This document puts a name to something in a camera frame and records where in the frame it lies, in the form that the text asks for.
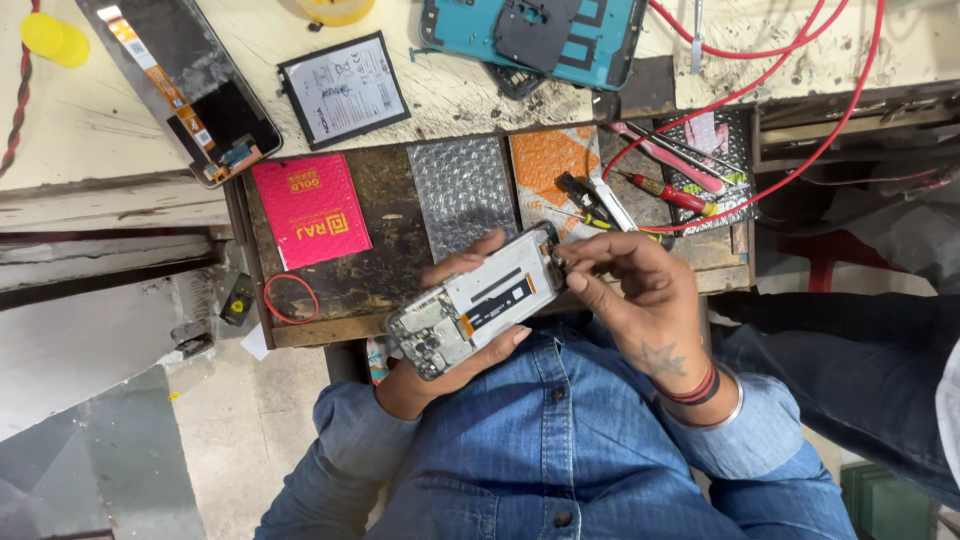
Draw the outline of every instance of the phone display assembly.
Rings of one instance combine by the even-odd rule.
[[[194,0],[77,0],[137,96],[205,187],[283,144]]]
[[[390,316],[387,330],[424,380],[472,356],[565,289],[556,255],[557,231],[547,221],[453,276]]]

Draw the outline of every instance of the red screwdriver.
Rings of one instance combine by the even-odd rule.
[[[653,178],[647,178],[641,174],[634,174],[634,176],[625,173],[620,174],[630,179],[633,185],[650,193],[654,197],[660,197],[664,201],[669,201],[678,207],[695,211],[704,217],[711,217],[717,213],[718,208],[716,203],[708,203],[700,197],[691,195],[685,191],[680,191],[672,185],[665,184]]]

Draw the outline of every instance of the silver bangle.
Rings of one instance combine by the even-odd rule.
[[[728,367],[726,364],[716,362],[713,365],[726,373],[731,379],[733,379],[733,382],[736,383],[736,407],[733,408],[733,412],[730,413],[730,416],[718,424],[712,424],[710,426],[690,426],[689,424],[685,424],[684,422],[677,420],[672,414],[670,414],[670,411],[667,410],[666,407],[664,407],[660,402],[662,395],[660,392],[657,392],[654,401],[657,403],[657,406],[660,408],[660,410],[663,411],[663,414],[667,416],[667,418],[676,422],[677,424],[680,424],[681,426],[686,428],[694,428],[696,430],[719,430],[733,420],[736,420],[736,417],[740,415],[740,411],[743,409],[743,384],[740,383],[740,377],[738,377],[736,373],[734,373],[733,370],[730,369],[730,367]]]

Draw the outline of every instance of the fingernail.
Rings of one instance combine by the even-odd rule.
[[[525,327],[523,330],[517,332],[516,335],[514,336],[514,345],[519,345],[520,341],[523,341],[524,339],[526,339],[527,336],[530,335],[530,332],[533,330],[534,329],[530,327]]]
[[[566,286],[573,292],[584,292],[587,288],[587,278],[579,272],[573,272],[566,276]]]

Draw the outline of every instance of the person's left hand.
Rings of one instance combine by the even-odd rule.
[[[434,287],[454,274],[476,270],[487,255],[503,245],[504,238],[505,234],[501,229],[489,231],[464,253],[451,255],[436,266],[424,269],[420,286]],[[414,420],[433,400],[456,392],[480,372],[507,359],[516,346],[530,335],[530,331],[531,329],[523,325],[514,325],[475,355],[430,381],[421,379],[410,362],[401,361],[374,390],[376,400],[392,416],[401,420]]]

